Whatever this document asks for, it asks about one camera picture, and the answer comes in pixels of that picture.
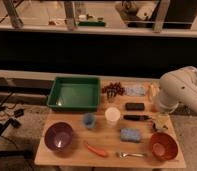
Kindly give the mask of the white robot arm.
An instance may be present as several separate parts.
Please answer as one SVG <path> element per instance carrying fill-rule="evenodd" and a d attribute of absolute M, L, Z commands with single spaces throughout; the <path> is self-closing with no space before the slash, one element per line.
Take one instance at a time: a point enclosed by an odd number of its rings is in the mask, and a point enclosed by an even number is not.
<path fill-rule="evenodd" d="M 159 80 L 160 91 L 154 98 L 155 109 L 172 113 L 183 103 L 197 113 L 197 68 L 187 66 L 170 71 Z"/>

